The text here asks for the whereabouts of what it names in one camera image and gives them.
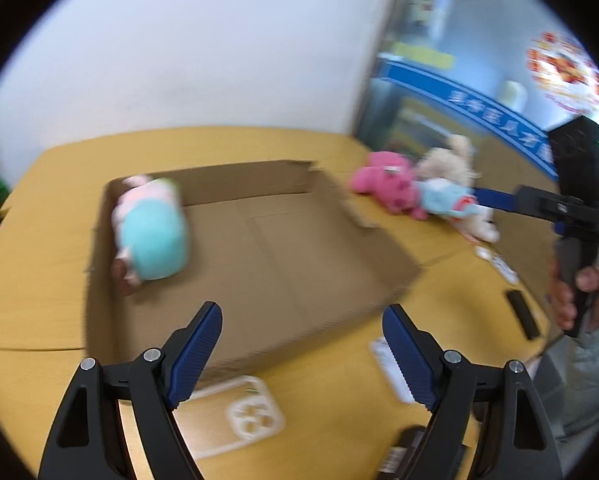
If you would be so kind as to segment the clear white phone case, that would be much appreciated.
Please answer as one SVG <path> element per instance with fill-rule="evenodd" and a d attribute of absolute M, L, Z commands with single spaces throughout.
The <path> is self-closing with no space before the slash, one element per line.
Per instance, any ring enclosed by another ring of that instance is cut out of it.
<path fill-rule="evenodd" d="M 247 375 L 195 391 L 173 416 L 194 460 L 245 448 L 285 427 L 267 385 Z"/>

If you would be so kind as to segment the teal pink plush pig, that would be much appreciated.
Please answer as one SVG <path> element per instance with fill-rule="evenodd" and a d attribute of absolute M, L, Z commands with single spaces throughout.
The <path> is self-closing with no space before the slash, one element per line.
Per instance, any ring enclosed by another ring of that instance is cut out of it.
<path fill-rule="evenodd" d="M 112 278 L 124 295 L 147 281 L 171 278 L 188 264 L 188 219 L 179 185 L 138 174 L 122 180 L 126 191 L 112 212 L 117 254 Z"/>

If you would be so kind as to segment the black product box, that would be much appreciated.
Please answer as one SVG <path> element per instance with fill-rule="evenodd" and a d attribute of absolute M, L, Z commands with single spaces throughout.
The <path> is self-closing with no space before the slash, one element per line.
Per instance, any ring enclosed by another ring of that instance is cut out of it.
<path fill-rule="evenodd" d="M 380 463 L 375 479 L 454 479 L 467 446 L 455 446 L 455 456 L 441 444 L 432 427 L 415 425 L 400 432 Z"/>

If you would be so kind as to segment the white folding phone stand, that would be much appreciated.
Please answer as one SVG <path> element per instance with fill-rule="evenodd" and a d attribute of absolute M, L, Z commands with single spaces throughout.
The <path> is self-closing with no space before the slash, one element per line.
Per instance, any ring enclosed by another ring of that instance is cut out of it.
<path fill-rule="evenodd" d="M 395 397 L 403 404 L 414 404 L 415 400 L 411 390 L 401 374 L 395 356 L 385 338 L 377 338 L 370 342 L 370 351 L 377 361 L 389 387 L 392 388 Z"/>

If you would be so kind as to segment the cream plush toy blue outfit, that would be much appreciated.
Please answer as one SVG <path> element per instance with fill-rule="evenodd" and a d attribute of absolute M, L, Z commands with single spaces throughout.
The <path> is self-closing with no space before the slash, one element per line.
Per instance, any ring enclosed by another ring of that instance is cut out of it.
<path fill-rule="evenodd" d="M 493 210 L 478 203 L 473 184 L 473 145 L 461 134 L 450 134 L 444 148 L 431 148 L 415 165 L 421 207 L 444 218 L 468 238 L 496 243 L 500 234 Z"/>

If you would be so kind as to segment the white card on table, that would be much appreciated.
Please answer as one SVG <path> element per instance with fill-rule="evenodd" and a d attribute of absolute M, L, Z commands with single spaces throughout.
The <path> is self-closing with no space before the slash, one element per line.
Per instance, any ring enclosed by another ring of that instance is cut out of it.
<path fill-rule="evenodd" d="M 497 252 L 492 252 L 490 249 L 477 245 L 475 247 L 475 255 L 484 261 L 491 264 L 504 279 L 511 285 L 517 285 L 520 283 L 519 276 L 517 273 L 505 262 Z"/>

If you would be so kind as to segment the black remote bar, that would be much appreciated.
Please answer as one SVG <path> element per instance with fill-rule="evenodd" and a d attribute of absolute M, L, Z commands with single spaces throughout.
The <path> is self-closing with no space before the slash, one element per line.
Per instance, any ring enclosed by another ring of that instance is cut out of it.
<path fill-rule="evenodd" d="M 523 333 L 527 340 L 535 340 L 540 337 L 541 333 L 535 321 L 531 309 L 521 292 L 518 289 L 509 289 L 505 292 L 505 297 L 522 327 Z"/>

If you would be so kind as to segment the pink plush toy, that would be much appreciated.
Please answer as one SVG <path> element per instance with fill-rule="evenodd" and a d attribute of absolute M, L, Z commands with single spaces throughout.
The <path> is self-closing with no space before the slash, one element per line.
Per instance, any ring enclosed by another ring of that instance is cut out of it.
<path fill-rule="evenodd" d="M 371 195 L 391 214 L 410 214 L 420 221 L 427 219 L 414 169 L 403 155 L 371 152 L 365 166 L 351 177 L 349 187 L 356 194 Z"/>

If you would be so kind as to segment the blue signage glass door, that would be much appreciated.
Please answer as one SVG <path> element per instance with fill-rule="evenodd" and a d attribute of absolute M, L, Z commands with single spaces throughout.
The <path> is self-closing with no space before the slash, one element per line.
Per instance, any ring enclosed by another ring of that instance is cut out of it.
<path fill-rule="evenodd" d="M 412 159 L 471 141 L 487 174 L 554 176 L 547 133 L 599 126 L 599 65 L 541 0 L 392 0 L 354 131 Z"/>

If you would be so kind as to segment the brown cardboard box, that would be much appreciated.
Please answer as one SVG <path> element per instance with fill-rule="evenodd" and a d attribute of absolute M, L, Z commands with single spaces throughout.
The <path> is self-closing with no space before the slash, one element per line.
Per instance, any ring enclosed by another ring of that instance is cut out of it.
<path fill-rule="evenodd" d="M 105 364 L 158 347 L 214 301 L 223 315 L 202 385 L 250 374 L 304 352 L 393 304 L 418 263 L 363 219 L 310 162 L 272 160 L 170 172 L 190 229 L 190 260 L 172 278 L 119 295 L 112 212 L 121 180 L 104 188 L 94 228 L 86 350 Z"/>

